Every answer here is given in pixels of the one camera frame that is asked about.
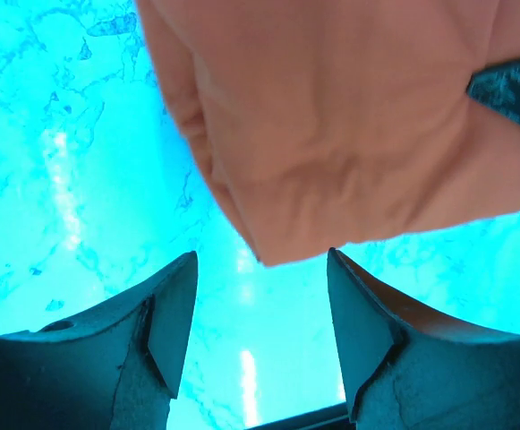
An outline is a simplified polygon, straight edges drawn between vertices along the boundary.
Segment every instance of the folded cloth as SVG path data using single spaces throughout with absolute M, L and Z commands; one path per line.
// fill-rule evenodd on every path
M 468 97 L 519 0 L 137 0 L 167 107 L 266 265 L 520 211 L 520 125 Z

